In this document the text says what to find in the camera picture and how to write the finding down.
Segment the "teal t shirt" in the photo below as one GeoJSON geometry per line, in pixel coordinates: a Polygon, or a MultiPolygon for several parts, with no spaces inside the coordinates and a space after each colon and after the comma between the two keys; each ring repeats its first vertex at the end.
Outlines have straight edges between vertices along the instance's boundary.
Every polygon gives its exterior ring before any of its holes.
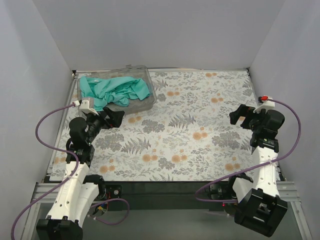
{"type": "Polygon", "coordinates": [[[82,76],[79,88],[83,98],[93,98],[94,109],[98,112],[110,103],[128,107],[131,100],[143,101],[150,96],[146,82],[132,76],[109,79],[82,76]]]}

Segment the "clear plastic bin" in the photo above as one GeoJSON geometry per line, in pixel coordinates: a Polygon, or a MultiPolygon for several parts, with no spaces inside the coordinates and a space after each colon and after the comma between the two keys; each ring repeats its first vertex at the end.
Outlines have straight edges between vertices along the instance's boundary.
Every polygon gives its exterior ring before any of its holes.
{"type": "Polygon", "coordinates": [[[142,111],[150,110],[157,101],[154,85],[148,68],[144,65],[131,66],[127,65],[125,68],[113,70],[91,70],[91,71],[76,71],[74,79],[77,79],[77,99],[82,99],[80,89],[80,78],[88,76],[89,78],[111,79],[116,77],[133,77],[135,79],[142,79],[150,92],[149,96],[144,100],[130,99],[129,105],[126,107],[117,106],[114,103],[109,103],[107,107],[112,111],[124,111],[126,115],[135,114],[142,111]]]}

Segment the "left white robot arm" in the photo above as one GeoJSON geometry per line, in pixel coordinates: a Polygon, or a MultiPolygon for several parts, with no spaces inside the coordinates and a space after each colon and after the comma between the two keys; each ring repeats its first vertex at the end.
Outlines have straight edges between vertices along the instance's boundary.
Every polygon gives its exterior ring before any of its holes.
{"type": "Polygon", "coordinates": [[[93,201],[105,198],[107,193],[102,176],[88,175],[95,153],[92,143],[102,129],[119,128],[125,113],[108,107],[98,113],[83,113],[85,117],[76,117],[69,123],[64,177],[56,187],[53,206],[36,225],[41,240],[81,240],[82,226],[93,201]]]}

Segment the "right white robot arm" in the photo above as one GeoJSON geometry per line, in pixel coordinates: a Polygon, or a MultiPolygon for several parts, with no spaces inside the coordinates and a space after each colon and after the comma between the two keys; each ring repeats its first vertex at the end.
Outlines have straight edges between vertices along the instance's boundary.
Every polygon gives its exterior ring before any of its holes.
{"type": "Polygon", "coordinates": [[[279,152],[276,136],[285,116],[274,110],[273,105],[263,103],[258,108],[241,104],[229,117],[232,125],[239,118],[244,118],[241,127],[252,131],[250,146],[253,160],[262,165],[254,170],[253,178],[245,173],[230,178],[230,184],[226,186],[227,195],[238,201],[234,221],[271,237],[288,209],[288,203],[280,198],[277,188],[277,165],[274,162],[279,152]]]}

